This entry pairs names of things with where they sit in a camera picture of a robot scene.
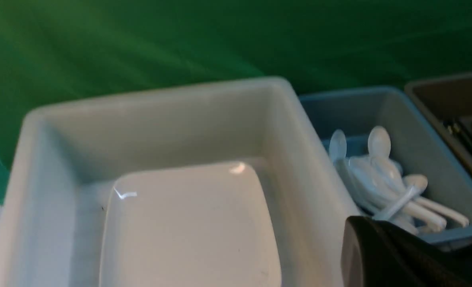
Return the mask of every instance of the white plastic spoon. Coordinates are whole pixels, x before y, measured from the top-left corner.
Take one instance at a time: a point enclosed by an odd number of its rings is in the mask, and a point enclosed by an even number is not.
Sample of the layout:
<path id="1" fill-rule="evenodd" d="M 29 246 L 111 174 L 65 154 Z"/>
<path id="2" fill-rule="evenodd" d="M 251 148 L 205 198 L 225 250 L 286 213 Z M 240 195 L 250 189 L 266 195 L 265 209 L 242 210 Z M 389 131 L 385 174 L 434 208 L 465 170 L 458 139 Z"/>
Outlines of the white plastic spoon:
<path id="1" fill-rule="evenodd" d="M 403 181 L 405 185 L 418 184 L 418 182 L 422 181 L 422 178 L 420 178 L 418 175 L 408 175 L 403 178 Z M 453 220 L 458 222 L 462 227 L 467 227 L 469 225 L 469 218 L 435 201 L 432 201 L 425 197 L 415 198 L 414 201 L 425 208 L 428 208 L 432 211 L 436 211 L 438 214 L 441 214 L 448 218 L 452 218 Z"/>
<path id="2" fill-rule="evenodd" d="M 367 147 L 370 155 L 380 155 L 385 158 L 390 157 L 392 143 L 390 135 L 384 127 L 376 126 L 370 131 L 367 140 Z"/>
<path id="3" fill-rule="evenodd" d="M 381 175 L 367 161 L 359 158 L 350 158 L 349 168 L 354 177 L 367 191 L 367 200 L 384 208 L 390 201 L 398 198 L 398 194 L 387 186 Z M 434 231 L 442 231 L 447 226 L 445 218 L 414 202 L 408 202 L 404 206 L 403 212 L 424 221 Z"/>
<path id="4" fill-rule="evenodd" d="M 342 130 L 336 130 L 330 139 L 328 155 L 330 156 L 332 162 L 335 162 L 338 159 L 345 158 L 346 154 L 347 141 L 345 139 L 345 134 Z"/>

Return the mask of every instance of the green backdrop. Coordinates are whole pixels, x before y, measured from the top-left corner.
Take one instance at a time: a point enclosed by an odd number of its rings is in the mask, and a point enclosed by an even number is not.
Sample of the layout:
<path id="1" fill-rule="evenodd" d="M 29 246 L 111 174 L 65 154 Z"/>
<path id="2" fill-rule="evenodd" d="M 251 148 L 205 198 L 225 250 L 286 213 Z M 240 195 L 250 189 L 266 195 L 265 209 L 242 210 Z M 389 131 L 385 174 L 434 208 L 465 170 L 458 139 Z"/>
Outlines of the green backdrop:
<path id="1" fill-rule="evenodd" d="M 0 158 L 40 105 L 263 75 L 298 93 L 472 70 L 472 0 L 0 0 Z"/>

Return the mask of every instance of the dark brown bin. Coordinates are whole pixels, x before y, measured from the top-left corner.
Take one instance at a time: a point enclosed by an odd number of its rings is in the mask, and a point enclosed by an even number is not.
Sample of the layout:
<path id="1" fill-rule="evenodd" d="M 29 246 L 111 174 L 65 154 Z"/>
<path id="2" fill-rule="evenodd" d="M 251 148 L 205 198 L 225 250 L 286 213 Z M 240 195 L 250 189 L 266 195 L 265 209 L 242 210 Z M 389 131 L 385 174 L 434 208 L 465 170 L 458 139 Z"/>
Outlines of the dark brown bin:
<path id="1" fill-rule="evenodd" d="M 472 176 L 472 156 L 442 120 L 472 116 L 472 73 L 410 82 L 405 92 Z"/>

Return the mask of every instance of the square white plate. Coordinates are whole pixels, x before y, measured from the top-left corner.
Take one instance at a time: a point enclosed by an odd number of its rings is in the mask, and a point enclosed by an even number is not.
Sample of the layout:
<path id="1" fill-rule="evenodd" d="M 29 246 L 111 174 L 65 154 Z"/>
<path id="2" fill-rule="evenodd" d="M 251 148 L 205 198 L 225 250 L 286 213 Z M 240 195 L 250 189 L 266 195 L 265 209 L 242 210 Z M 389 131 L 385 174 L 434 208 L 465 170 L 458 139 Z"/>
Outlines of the square white plate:
<path id="1" fill-rule="evenodd" d="M 119 178 L 101 256 L 101 287 L 281 285 L 263 190 L 243 162 Z"/>

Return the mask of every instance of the white ceramic dish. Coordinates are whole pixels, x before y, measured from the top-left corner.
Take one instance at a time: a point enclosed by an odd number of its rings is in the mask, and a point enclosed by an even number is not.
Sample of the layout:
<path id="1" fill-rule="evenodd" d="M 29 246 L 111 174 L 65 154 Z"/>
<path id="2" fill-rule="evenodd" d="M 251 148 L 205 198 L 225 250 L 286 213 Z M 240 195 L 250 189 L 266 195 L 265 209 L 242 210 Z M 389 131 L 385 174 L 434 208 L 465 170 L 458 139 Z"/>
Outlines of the white ceramic dish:
<path id="1" fill-rule="evenodd" d="M 43 107 L 24 121 L 0 219 L 0 287 L 98 286 L 114 181 L 244 160 L 261 182 L 284 287 L 341 286 L 358 214 L 289 83 L 141 91 Z"/>
<path id="2" fill-rule="evenodd" d="M 264 193 L 243 162 L 119 178 L 101 254 L 101 287 L 282 284 Z"/>

